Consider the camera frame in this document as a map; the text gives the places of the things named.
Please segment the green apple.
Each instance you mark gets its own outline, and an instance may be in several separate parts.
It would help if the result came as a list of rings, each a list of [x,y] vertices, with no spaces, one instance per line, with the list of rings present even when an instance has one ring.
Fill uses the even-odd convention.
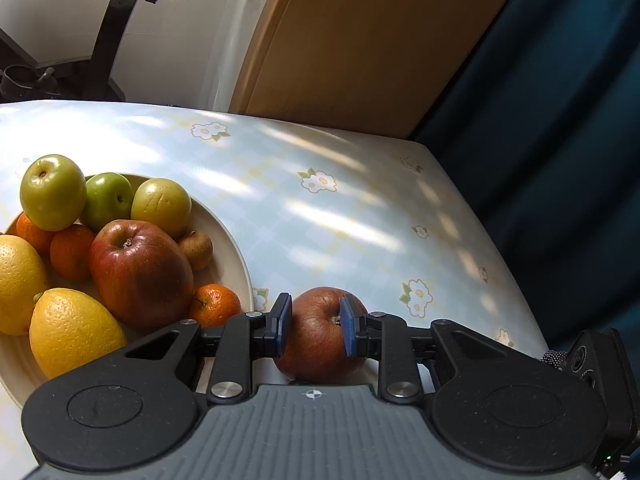
[[[79,220],[97,233],[113,220],[129,219],[134,190],[122,174],[104,172],[86,183],[87,200]]]

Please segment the yellow-green apple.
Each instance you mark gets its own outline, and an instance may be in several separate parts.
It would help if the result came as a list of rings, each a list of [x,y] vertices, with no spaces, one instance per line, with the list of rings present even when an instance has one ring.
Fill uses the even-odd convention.
[[[191,210],[191,196],[179,183],[152,178],[134,193],[130,219],[151,222],[169,236],[179,238],[189,227]]]
[[[69,158],[51,154],[26,170],[20,201],[24,214],[39,229],[58,232],[71,226],[84,210],[86,178]]]

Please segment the wooden wardrobe panel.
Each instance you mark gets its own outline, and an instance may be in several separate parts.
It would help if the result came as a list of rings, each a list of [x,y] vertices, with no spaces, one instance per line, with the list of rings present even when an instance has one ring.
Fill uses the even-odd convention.
[[[506,0],[266,0],[236,114],[404,138]]]

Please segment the beige round plate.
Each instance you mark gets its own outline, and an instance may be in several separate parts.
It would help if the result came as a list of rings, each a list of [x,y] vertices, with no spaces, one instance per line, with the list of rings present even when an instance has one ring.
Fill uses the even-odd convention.
[[[149,179],[136,174],[124,174],[124,176],[129,180],[134,191]],[[15,209],[14,212],[11,222],[7,215],[1,217],[1,233],[16,235],[15,226],[22,211]],[[213,261],[206,269],[194,273],[195,288],[209,283],[224,285],[239,297],[243,311],[253,311],[254,300],[250,274],[239,247],[229,231],[203,203],[193,196],[190,222],[192,230],[207,234],[214,246]],[[66,281],[51,268],[49,260],[44,260],[44,263],[52,287],[76,288],[101,301],[92,281],[82,283]],[[134,342],[144,336],[127,325],[120,323],[120,326],[128,342]],[[11,399],[11,402],[21,410],[28,397],[46,381],[46,375],[40,370],[30,350],[28,335],[11,336],[1,333],[1,394]]]

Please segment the dark teal curtain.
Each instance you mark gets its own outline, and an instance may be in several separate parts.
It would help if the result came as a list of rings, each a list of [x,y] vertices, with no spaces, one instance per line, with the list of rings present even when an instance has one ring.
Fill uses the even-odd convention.
[[[639,353],[639,0],[508,0],[412,132],[553,347]]]

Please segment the large yellow orange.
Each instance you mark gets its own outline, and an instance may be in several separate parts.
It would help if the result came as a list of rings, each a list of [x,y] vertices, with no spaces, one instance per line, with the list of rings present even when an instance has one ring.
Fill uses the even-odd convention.
[[[47,269],[35,248],[21,237],[2,235],[0,250],[1,331],[10,336],[26,335],[35,296],[50,287]]]

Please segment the black exercise bike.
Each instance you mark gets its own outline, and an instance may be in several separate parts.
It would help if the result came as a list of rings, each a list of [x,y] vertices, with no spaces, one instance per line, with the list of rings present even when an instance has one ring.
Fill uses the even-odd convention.
[[[125,99],[113,70],[138,1],[1,0],[2,101]]]

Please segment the small orange mandarin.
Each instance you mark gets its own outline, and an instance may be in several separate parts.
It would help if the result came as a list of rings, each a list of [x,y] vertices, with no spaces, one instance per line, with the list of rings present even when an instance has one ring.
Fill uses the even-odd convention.
[[[49,258],[51,242],[55,237],[55,232],[38,228],[24,212],[16,220],[15,231],[19,237],[27,240],[43,259]]]

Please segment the yellow lemon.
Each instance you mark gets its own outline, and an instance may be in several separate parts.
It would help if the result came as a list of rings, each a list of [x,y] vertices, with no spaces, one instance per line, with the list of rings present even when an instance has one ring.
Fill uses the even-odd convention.
[[[114,316],[98,300],[61,287],[38,296],[28,336],[32,355],[48,379],[128,344]]]

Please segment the small brown-yellow fruit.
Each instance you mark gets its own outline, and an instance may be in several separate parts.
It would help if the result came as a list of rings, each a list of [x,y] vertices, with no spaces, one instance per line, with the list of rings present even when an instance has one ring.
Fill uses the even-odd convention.
[[[188,259],[193,271],[206,268],[213,260],[214,245],[202,231],[191,231],[178,241],[178,246]]]

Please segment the dark red apple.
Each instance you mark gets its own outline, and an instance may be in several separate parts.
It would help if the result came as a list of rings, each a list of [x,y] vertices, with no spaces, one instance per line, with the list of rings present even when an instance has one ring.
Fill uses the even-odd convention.
[[[168,234],[147,221],[108,222],[90,246],[89,269],[102,304],[139,333],[180,321],[191,302],[189,261]]]

